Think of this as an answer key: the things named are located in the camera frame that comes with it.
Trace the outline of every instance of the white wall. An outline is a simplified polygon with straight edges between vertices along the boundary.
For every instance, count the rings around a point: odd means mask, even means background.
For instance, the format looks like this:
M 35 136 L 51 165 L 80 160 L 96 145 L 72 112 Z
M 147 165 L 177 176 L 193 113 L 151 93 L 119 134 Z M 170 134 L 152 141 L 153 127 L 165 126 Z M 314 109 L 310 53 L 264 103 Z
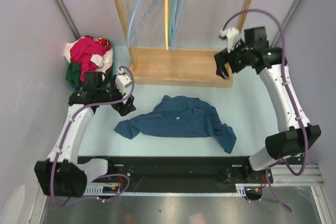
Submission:
M 287 59 L 298 98 L 321 137 L 309 152 L 336 209 L 336 2 L 303 0 L 286 30 Z
M 24 223 L 37 182 L 34 165 L 46 158 L 66 116 L 63 50 L 74 38 L 53 0 L 0 0 L 0 5 L 0 213 L 25 185 L 18 221 Z
M 131 18 L 138 0 L 124 0 L 125 9 Z M 137 19 L 152 0 L 143 0 Z M 293 0 L 253 0 L 252 8 L 266 9 L 277 18 L 283 20 Z M 117 46 L 125 45 L 114 0 L 64 0 L 80 34 L 103 36 L 109 38 Z M 243 0 L 188 0 L 181 24 L 177 46 L 203 47 L 222 45 L 218 39 L 219 30 L 225 21 L 242 7 Z M 140 35 L 135 40 L 137 45 L 164 45 L 163 0 L 151 13 Z M 246 28 L 266 25 L 272 40 L 276 34 L 276 26 L 271 20 L 258 14 L 251 14 L 246 20 Z

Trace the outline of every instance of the wooden clothes rack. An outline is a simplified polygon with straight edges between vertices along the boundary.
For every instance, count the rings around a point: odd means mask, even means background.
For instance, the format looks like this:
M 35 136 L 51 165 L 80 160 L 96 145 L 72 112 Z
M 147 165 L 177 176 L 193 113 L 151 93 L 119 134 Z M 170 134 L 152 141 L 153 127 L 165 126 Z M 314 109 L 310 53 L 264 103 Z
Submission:
M 122 30 L 127 39 L 129 21 L 123 0 L 114 0 Z M 249 9 L 252 0 L 244 0 L 242 10 Z M 241 14 L 237 28 L 241 31 L 247 14 Z M 173 53 L 165 48 L 129 48 L 131 70 L 138 84 L 159 84 L 175 86 L 200 86 L 230 88 L 233 83 L 231 68 L 226 64 L 229 78 L 224 80 L 216 75 L 214 55 L 218 50 L 175 49 Z

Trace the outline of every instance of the pink cloth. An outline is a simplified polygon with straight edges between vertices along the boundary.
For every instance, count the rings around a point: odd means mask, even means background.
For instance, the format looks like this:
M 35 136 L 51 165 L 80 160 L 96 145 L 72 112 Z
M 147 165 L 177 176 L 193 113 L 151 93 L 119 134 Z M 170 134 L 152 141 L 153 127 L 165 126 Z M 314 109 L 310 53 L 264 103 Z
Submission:
M 76 62 L 80 65 L 80 80 L 82 82 L 84 82 L 85 72 L 96 71 L 99 68 L 91 61 L 92 55 L 103 56 L 107 51 L 102 44 L 89 37 L 81 38 L 73 45 L 70 49 L 71 62 Z

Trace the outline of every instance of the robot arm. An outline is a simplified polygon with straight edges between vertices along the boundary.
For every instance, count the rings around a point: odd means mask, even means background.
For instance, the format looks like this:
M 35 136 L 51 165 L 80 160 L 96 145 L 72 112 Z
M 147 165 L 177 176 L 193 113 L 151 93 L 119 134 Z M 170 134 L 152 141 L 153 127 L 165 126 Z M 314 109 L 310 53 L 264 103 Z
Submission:
M 46 161 L 38 161 L 35 165 L 34 170 L 45 195 L 50 195 L 51 166 L 57 153 L 59 157 L 54 179 L 55 196 L 81 197 L 88 182 L 107 173 L 108 161 L 106 159 L 94 158 L 85 164 L 77 163 L 79 147 L 98 106 L 85 108 L 74 121 L 72 119 L 73 115 L 87 104 L 122 99 L 126 87 L 131 84 L 131 79 L 125 73 L 121 73 L 114 76 L 109 84 L 107 83 L 107 81 L 102 81 L 101 72 L 87 72 L 82 87 L 70 96 L 67 118 L 56 145 Z M 130 96 L 125 104 L 120 102 L 112 107 L 124 116 L 135 110 L 133 100 L 134 97 Z M 60 143 L 70 121 L 72 123 L 65 136 L 63 147 L 60 149 Z
M 275 109 L 279 133 L 268 136 L 265 147 L 249 157 L 252 170 L 263 170 L 279 159 L 296 156 L 303 152 L 304 140 L 293 105 L 285 85 L 288 85 L 299 110 L 299 117 L 306 129 L 309 148 L 321 135 L 318 125 L 312 126 L 303 112 L 289 77 L 287 62 L 285 64 L 286 82 L 281 76 L 282 49 L 270 48 L 264 27 L 247 29 L 245 42 L 240 39 L 239 30 L 229 28 L 220 32 L 221 39 L 227 39 L 228 50 L 215 55 L 216 74 L 226 79 L 228 72 L 224 64 L 229 63 L 232 72 L 237 73 L 246 66 L 252 66 L 265 84 Z

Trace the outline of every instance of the dark blue t-shirt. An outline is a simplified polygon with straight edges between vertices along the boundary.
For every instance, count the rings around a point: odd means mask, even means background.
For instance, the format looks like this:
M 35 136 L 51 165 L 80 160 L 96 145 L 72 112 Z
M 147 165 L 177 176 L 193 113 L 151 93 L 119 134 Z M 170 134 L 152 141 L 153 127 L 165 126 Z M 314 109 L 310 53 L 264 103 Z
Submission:
M 159 137 L 214 136 L 227 153 L 237 139 L 232 128 L 221 123 L 215 107 L 184 96 L 165 95 L 152 112 L 122 121 L 114 130 L 129 139 L 140 132 Z

